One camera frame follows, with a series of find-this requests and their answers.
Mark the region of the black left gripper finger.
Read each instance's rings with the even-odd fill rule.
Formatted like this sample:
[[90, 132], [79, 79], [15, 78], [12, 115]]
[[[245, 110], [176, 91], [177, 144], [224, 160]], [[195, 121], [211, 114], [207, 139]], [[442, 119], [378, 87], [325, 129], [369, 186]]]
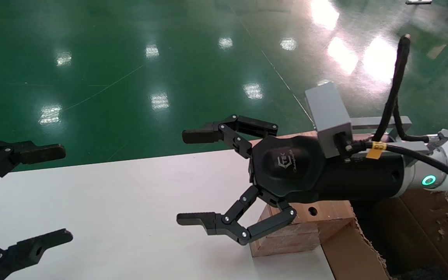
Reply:
[[56, 161], [65, 158], [66, 150], [60, 144], [37, 146], [31, 141], [0, 141], [0, 178], [12, 172], [18, 165]]
[[5, 280], [16, 271], [38, 264], [46, 250], [72, 240], [73, 234], [61, 229], [19, 241], [5, 250], [0, 248], [0, 280]]

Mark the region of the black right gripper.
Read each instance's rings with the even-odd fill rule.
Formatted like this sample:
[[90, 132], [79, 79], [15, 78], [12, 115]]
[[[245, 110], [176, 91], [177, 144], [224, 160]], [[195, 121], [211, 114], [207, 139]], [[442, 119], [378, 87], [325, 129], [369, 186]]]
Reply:
[[[347, 163], [339, 156], [326, 158], [316, 136], [276, 138], [277, 131], [277, 124], [239, 115], [209, 123], [204, 129], [183, 130], [186, 144], [223, 141], [243, 158], [250, 158], [253, 185], [225, 214], [179, 213], [177, 223], [201, 225], [209, 236], [226, 235], [245, 246], [290, 225], [297, 211], [289, 203], [386, 199], [396, 196], [403, 186], [401, 156], [359, 157]], [[252, 147], [241, 134], [263, 140]], [[257, 198], [265, 198], [280, 212], [243, 227], [238, 221]]]

